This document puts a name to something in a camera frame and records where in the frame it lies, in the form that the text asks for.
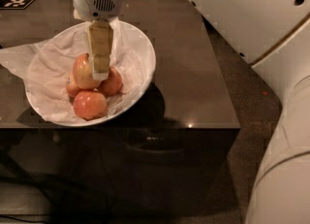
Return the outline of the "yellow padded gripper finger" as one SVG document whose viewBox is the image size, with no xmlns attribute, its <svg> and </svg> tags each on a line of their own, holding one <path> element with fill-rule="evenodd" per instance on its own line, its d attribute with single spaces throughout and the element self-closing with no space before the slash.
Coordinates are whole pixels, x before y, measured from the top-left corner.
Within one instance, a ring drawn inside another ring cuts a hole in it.
<svg viewBox="0 0 310 224">
<path fill-rule="evenodd" d="M 109 77 L 113 30 L 107 21 L 93 21 L 87 28 L 89 59 L 94 80 Z"/>
</svg>

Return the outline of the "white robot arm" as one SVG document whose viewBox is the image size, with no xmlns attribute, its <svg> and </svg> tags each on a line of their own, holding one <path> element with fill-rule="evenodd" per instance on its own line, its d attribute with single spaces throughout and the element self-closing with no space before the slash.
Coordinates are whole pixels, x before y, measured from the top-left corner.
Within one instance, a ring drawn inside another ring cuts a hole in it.
<svg viewBox="0 0 310 224">
<path fill-rule="evenodd" d="M 188 1 L 282 104 L 245 224 L 310 224 L 310 0 Z"/>
</svg>

